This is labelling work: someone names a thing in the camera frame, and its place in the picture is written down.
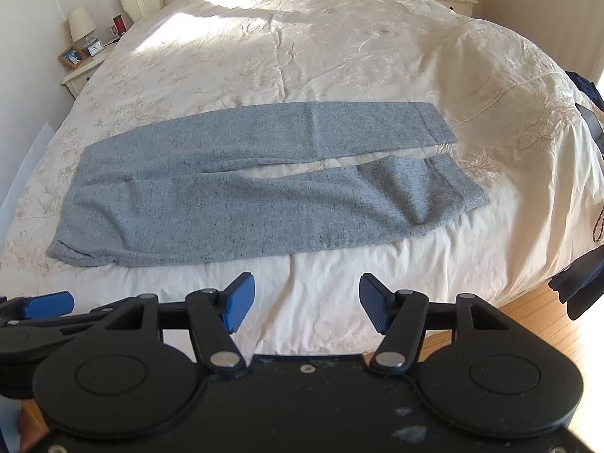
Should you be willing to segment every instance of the wooden picture frame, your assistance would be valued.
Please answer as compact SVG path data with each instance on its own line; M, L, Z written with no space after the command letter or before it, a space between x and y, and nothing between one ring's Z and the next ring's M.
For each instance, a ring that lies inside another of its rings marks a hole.
M73 69L80 66L86 59L88 59L88 55L75 45L71 45L59 54L59 61Z

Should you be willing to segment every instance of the white floral bedspread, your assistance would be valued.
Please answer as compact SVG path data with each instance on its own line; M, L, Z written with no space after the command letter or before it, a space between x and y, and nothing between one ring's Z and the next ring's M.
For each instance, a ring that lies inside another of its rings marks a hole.
M489 204L423 237L330 252L137 269L46 256L88 144L188 114L313 100L433 102L458 137L439 150ZM246 354L372 350L381 336L359 304L364 272L432 300L474 292L503 304L595 248L601 157L575 102L591 108L534 44L432 0L176 0L129 30L53 138L8 233L0 293L70 290L87 310L143 292L179 300L250 271L256 303L236 335Z

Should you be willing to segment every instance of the navy garment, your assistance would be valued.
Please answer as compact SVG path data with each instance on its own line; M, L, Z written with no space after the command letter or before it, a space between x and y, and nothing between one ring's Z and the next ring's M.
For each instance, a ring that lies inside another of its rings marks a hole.
M594 104L604 111L604 101L596 86L576 73L567 72L567 74L579 90L585 92ZM600 148L600 152L604 154L604 132L596 115L588 108L575 105L587 123L591 137ZM604 246L578 258L568 269L554 276L549 286L558 292L560 302L567 304L569 317L572 320L578 319L604 294Z

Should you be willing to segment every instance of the screw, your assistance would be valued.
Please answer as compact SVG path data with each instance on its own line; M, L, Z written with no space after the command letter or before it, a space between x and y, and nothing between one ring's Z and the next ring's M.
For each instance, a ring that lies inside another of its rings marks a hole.
M385 368L399 368L405 364L405 357L401 353L387 351L376 356L376 363Z
M220 351L210 356L210 363L219 368L233 368L239 361L239 356L230 351Z
M312 365L312 364L303 364L300 367L300 371L302 371L302 373L314 373L316 371L316 368Z

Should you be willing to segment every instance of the lampshade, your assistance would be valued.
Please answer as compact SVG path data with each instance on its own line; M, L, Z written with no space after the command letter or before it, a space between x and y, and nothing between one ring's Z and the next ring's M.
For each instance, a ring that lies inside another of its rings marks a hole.
M97 28L94 20L83 6L79 6L73 10L69 14L68 20L71 38L74 42L79 41L82 37L86 37Z

